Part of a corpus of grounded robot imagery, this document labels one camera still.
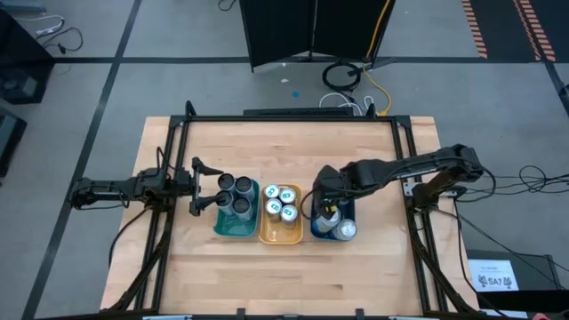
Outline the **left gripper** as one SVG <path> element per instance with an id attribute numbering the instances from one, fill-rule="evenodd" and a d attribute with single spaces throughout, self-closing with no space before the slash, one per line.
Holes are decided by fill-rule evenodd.
<path id="1" fill-rule="evenodd" d="M 191 169 L 192 172 L 186 170 L 183 166 L 177 166 L 174 169 L 174 190 L 178 196 L 191 197 L 188 211 L 192 216 L 199 217 L 201 211 L 207 206 L 217 203 L 220 199 L 219 196 L 199 196 L 199 174 L 204 176 L 221 175 L 224 171 L 206 166 L 197 156 L 192 158 Z"/>

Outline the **blue-grey plastic bin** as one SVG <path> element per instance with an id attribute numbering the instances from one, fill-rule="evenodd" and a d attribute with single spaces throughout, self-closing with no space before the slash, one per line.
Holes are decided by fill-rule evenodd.
<path id="1" fill-rule="evenodd" d="M 310 230 L 313 236 L 330 241 L 347 242 L 355 238 L 357 224 L 355 201 L 325 204 L 312 200 Z"/>

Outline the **black mat with orange stripes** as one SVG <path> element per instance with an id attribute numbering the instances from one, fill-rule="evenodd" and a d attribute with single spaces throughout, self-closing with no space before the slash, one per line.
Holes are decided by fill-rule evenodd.
<path id="1" fill-rule="evenodd" d="M 461 0 L 478 55 L 569 63 L 569 0 Z"/>

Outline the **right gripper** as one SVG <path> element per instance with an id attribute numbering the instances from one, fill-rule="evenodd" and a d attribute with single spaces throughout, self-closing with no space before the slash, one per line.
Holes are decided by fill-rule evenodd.
<path id="1" fill-rule="evenodd" d="M 313 205 L 316 208 L 317 217 L 327 217 L 328 206 L 354 198 L 354 194 L 346 185 L 344 176 L 328 164 L 318 172 L 312 189 Z M 331 208 L 331 215 L 331 220 L 340 218 L 340 211 L 336 206 Z"/>

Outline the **green plastic bin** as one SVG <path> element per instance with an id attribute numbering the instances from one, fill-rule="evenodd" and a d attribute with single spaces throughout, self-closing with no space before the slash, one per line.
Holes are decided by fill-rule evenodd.
<path id="1" fill-rule="evenodd" d="M 259 218 L 259 201 L 260 201 L 260 189 L 258 183 L 251 179 L 254 183 L 254 188 L 256 192 L 255 199 L 251 202 L 252 205 L 252 219 L 248 221 L 241 221 L 235 214 L 231 216 L 225 215 L 219 210 L 218 207 L 218 217 L 217 222 L 214 226 L 214 231 L 220 236 L 229 237 L 248 237 L 252 236 L 257 228 L 258 218 Z M 236 193 L 231 192 L 234 197 L 234 201 L 239 198 Z"/>

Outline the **black desk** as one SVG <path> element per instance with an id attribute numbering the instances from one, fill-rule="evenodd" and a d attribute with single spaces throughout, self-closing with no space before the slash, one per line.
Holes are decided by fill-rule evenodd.
<path id="1" fill-rule="evenodd" d="M 0 9 L 0 99 L 13 105 L 41 102 L 54 65 L 53 56 Z"/>

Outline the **white SA7 label sign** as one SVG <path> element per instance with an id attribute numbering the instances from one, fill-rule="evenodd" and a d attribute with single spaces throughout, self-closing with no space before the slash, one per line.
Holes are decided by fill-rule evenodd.
<path id="1" fill-rule="evenodd" d="M 478 292 L 518 291 L 517 279 L 509 260 L 469 260 L 472 281 Z"/>

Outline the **black folding screen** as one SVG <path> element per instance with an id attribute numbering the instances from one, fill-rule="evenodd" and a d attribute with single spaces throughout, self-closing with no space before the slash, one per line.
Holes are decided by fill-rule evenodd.
<path id="1" fill-rule="evenodd" d="M 239 0 L 252 68 L 315 52 L 373 61 L 397 0 Z"/>

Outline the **black metal table frame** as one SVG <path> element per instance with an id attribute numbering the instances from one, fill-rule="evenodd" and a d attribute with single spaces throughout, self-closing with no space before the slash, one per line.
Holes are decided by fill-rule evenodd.
<path id="1" fill-rule="evenodd" d="M 261 185 L 311 189 L 325 165 L 386 161 L 439 148 L 435 121 L 411 116 L 395 119 L 277 119 L 197 116 L 187 130 L 168 117 L 149 117 L 141 132 L 135 169 L 155 162 L 157 147 L 186 141 L 187 157 L 207 166 L 248 176 Z M 393 182 L 356 202 L 357 236 L 328 242 L 305 230 L 296 244 L 266 244 L 257 236 L 225 237 L 214 231 L 215 206 L 201 215 L 189 200 L 176 204 L 172 240 L 156 292 L 151 275 L 145 308 L 161 314 L 192 316 L 413 316 L 438 309 L 441 295 L 427 268 L 413 257 L 410 228 L 430 230 L 439 267 L 453 289 L 472 308 L 475 293 L 463 279 L 468 264 L 460 257 L 453 203 L 442 199 L 428 217 L 408 215 L 403 188 Z"/>

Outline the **yellow plastic bin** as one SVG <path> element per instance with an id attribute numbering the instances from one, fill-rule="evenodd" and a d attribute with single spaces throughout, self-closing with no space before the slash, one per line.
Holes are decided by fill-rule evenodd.
<path id="1" fill-rule="evenodd" d="M 268 199 L 263 195 L 263 190 L 261 191 L 261 211 L 260 211 L 260 234 L 259 239 L 265 244 L 297 244 L 303 238 L 303 218 L 301 217 L 300 207 L 301 207 L 301 189 L 293 184 L 280 184 L 281 188 L 293 188 L 296 191 L 297 198 L 294 203 L 298 211 L 298 219 L 293 228 L 285 228 L 281 222 L 272 221 L 268 219 L 265 211 L 265 203 Z"/>

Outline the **silver-top Spindrift can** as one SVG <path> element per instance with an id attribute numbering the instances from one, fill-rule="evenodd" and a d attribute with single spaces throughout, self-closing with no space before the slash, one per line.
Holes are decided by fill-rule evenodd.
<path id="1" fill-rule="evenodd" d="M 329 231 L 331 231 L 341 220 L 341 212 L 340 218 L 338 220 L 331 220 L 330 218 L 326 217 L 319 217 L 316 220 L 312 221 L 312 229 L 318 233 L 319 235 L 325 235 Z"/>
<path id="2" fill-rule="evenodd" d="M 330 231 L 330 238 L 337 241 L 350 241 L 356 234 L 357 224 L 353 220 L 344 219 Z"/>

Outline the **black box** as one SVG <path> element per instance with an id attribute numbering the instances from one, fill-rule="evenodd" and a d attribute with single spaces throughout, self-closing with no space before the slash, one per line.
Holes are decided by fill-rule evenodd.
<path id="1" fill-rule="evenodd" d="M 569 313 L 569 284 L 562 284 L 549 255 L 468 250 L 469 260 L 509 260 L 518 291 L 478 292 L 481 308 L 502 312 Z"/>

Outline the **dark grey case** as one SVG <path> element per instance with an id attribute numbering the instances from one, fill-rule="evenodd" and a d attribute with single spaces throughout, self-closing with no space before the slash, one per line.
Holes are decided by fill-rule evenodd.
<path id="1" fill-rule="evenodd" d="M 12 157 L 26 127 L 25 120 L 0 112 L 0 178 L 8 173 Z"/>

